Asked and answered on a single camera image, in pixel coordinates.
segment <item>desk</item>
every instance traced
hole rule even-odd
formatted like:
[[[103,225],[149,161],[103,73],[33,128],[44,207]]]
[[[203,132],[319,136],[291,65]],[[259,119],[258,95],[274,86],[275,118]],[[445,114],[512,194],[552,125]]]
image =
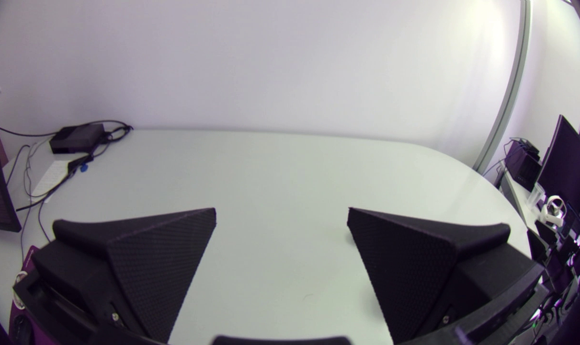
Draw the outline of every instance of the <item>desk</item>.
[[[49,155],[48,146],[40,151]],[[23,198],[17,187],[10,192]],[[208,206],[217,209],[217,227],[171,344],[206,345],[218,334],[346,335],[356,345],[390,344],[346,225],[349,206],[453,223],[508,223],[509,243],[529,256],[522,219],[478,173],[432,149],[379,140],[134,131],[62,186],[42,221],[51,235],[59,218],[106,221]],[[45,244],[33,219],[25,247]],[[5,328],[20,257],[19,234],[0,231]]]
[[[500,189],[508,201],[513,205],[515,210],[524,220],[526,226],[537,233],[535,221],[539,220],[540,213],[537,206],[528,206],[528,197],[531,191],[526,190],[523,186],[517,183],[509,171],[505,169],[504,163],[500,163],[502,169],[502,177],[500,179]]]

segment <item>white wall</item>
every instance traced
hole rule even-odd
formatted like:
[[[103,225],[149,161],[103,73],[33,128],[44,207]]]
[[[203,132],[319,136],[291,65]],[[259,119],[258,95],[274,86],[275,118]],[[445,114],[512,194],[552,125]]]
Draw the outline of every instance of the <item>white wall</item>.
[[[560,0],[533,0],[526,66],[518,98],[491,164],[504,157],[510,137],[530,140],[543,159],[563,114],[580,130],[580,20]],[[495,179],[492,170],[487,177]]]
[[[0,124],[117,118],[414,142],[471,166],[518,0],[0,0]],[[11,157],[22,139],[3,135]]]

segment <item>clear plastic cup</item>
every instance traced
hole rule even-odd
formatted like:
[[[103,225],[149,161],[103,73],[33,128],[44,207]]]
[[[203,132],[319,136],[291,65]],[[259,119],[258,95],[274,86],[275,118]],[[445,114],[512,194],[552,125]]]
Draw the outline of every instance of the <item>clear plastic cup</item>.
[[[533,191],[528,196],[528,201],[526,201],[528,207],[537,206],[537,203],[543,198],[543,196],[545,196],[545,194],[546,191],[543,189],[543,187],[540,184],[535,183],[535,187],[533,187]]]

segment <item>white headset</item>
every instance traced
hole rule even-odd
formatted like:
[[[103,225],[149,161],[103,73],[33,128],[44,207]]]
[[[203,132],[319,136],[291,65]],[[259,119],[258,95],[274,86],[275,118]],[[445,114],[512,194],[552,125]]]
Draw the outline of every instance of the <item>white headset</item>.
[[[543,224],[552,223],[557,227],[562,227],[564,224],[564,216],[566,216],[566,205],[562,198],[557,195],[552,195],[547,200],[546,204],[543,205],[541,209],[541,218],[539,219]]]

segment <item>purple cloth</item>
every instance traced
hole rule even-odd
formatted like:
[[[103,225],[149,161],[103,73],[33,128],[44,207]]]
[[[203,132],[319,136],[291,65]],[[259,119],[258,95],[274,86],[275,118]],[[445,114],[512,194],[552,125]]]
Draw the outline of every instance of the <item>purple cloth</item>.
[[[38,251],[38,248],[36,248],[34,245],[28,249],[28,254],[25,256],[25,260],[23,261],[22,271],[27,273],[32,272],[34,269],[34,264],[32,263],[32,254],[36,253],[36,251]],[[11,317],[9,318],[11,322],[9,323],[9,334],[12,334],[13,320],[18,315],[25,315],[28,317],[28,319],[30,319],[32,323],[32,334],[34,336],[35,345],[57,345],[55,341],[51,340],[51,338],[47,336],[45,332],[43,332],[41,327],[38,326],[36,321],[34,321],[34,319],[30,316],[30,314],[28,314],[26,310],[19,310],[13,302],[11,302]]]

